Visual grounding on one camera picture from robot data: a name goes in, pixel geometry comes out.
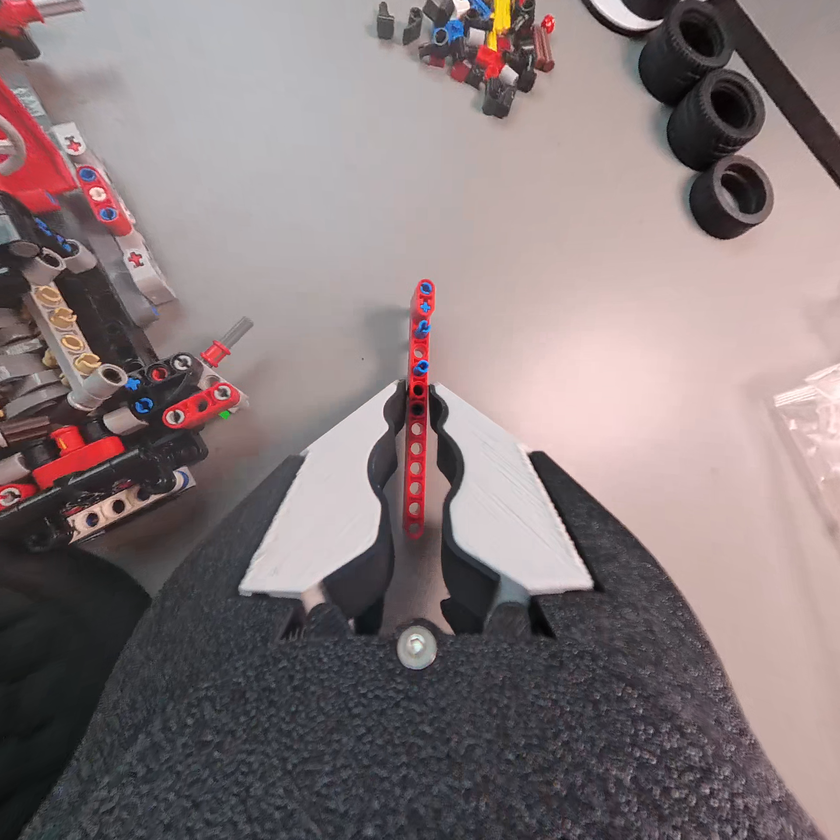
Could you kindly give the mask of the partly built toy car model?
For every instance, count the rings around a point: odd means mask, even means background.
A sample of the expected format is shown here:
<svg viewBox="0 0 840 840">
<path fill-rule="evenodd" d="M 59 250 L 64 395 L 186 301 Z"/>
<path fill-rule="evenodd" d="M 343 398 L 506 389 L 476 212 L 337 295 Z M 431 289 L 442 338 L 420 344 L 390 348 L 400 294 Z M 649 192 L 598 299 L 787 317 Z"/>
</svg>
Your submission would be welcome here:
<svg viewBox="0 0 840 840">
<path fill-rule="evenodd" d="M 193 487 L 203 428 L 248 405 L 217 369 L 253 322 L 155 351 L 147 328 L 176 294 L 102 159 L 23 71 L 30 27 L 83 9 L 1 3 L 1 536 L 31 553 Z"/>
</svg>

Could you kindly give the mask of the clear plastic bag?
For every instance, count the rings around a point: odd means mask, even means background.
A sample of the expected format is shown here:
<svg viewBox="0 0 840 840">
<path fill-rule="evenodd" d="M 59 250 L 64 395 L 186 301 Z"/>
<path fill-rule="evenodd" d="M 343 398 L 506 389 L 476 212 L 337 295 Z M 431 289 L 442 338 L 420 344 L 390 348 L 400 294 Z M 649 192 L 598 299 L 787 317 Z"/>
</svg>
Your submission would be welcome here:
<svg viewBox="0 0 840 840">
<path fill-rule="evenodd" d="M 839 365 L 775 394 L 773 411 L 828 531 L 839 533 Z"/>
</svg>

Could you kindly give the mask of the person's black clothing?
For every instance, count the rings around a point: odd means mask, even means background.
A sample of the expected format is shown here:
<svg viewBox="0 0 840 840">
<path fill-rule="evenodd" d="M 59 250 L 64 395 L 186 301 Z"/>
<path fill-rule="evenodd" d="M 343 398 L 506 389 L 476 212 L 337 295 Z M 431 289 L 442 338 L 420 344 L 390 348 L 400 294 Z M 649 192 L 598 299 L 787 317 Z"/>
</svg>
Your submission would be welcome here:
<svg viewBox="0 0 840 840">
<path fill-rule="evenodd" d="M 18 837 L 66 768 L 150 603 L 95 554 L 2 543 L 2 839 Z"/>
</svg>

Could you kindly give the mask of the pile of small building pieces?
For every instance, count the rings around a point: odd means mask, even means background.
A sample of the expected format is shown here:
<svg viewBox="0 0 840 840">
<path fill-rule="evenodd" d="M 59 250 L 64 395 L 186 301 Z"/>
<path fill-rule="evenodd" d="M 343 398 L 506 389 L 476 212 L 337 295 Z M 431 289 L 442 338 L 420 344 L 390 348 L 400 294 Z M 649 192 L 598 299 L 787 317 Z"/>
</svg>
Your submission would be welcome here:
<svg viewBox="0 0 840 840">
<path fill-rule="evenodd" d="M 518 94 L 529 94 L 539 74 L 554 66 L 552 14 L 539 15 L 535 1 L 422 1 L 396 22 L 387 2 L 378 2 L 375 32 L 416 51 L 428 68 L 480 94 L 481 111 L 509 116 Z"/>
</svg>

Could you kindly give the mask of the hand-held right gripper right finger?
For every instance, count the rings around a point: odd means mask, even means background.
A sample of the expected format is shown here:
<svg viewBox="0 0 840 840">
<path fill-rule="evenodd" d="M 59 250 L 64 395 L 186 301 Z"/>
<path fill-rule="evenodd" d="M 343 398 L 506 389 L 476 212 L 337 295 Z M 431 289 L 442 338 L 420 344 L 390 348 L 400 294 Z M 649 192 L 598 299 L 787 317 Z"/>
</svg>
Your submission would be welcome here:
<svg viewBox="0 0 840 840">
<path fill-rule="evenodd" d="M 455 634 L 481 634 L 498 608 L 532 624 L 534 600 L 590 592 L 582 559 L 531 451 L 439 383 L 429 392 L 444 499 L 441 612 Z"/>
</svg>

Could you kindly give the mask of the white pad with black rim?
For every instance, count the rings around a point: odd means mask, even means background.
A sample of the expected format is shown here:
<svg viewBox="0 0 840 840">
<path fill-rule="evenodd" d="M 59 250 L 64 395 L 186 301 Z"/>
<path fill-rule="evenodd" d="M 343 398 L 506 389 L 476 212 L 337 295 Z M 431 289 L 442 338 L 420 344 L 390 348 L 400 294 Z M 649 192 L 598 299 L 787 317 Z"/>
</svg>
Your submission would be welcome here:
<svg viewBox="0 0 840 840">
<path fill-rule="evenodd" d="M 646 35 L 662 20 L 647 21 L 632 15 L 622 1 L 581 1 L 585 9 L 601 25 L 619 35 L 629 38 Z"/>
</svg>

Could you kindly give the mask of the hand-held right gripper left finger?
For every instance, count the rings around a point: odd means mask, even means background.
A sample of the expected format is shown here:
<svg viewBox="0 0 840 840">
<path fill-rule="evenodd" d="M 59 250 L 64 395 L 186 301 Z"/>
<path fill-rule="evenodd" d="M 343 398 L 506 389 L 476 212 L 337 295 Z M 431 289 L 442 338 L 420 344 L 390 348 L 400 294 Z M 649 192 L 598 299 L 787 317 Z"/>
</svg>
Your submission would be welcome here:
<svg viewBox="0 0 840 840">
<path fill-rule="evenodd" d="M 405 382 L 372 396 L 296 458 L 290 484 L 238 585 L 244 596 L 338 608 L 355 632 L 376 635 L 395 552 L 384 488 L 397 466 Z"/>
</svg>

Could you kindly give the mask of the long red beam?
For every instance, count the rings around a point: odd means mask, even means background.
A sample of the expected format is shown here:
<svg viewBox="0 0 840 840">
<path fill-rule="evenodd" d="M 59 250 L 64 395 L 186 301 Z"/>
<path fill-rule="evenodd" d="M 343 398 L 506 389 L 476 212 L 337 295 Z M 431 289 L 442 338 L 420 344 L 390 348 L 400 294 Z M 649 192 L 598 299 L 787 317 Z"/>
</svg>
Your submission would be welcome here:
<svg viewBox="0 0 840 840">
<path fill-rule="evenodd" d="M 429 341 L 435 295 L 434 283 L 421 280 L 416 285 L 409 313 L 402 524 L 410 539 L 419 539 L 424 533 Z"/>
</svg>

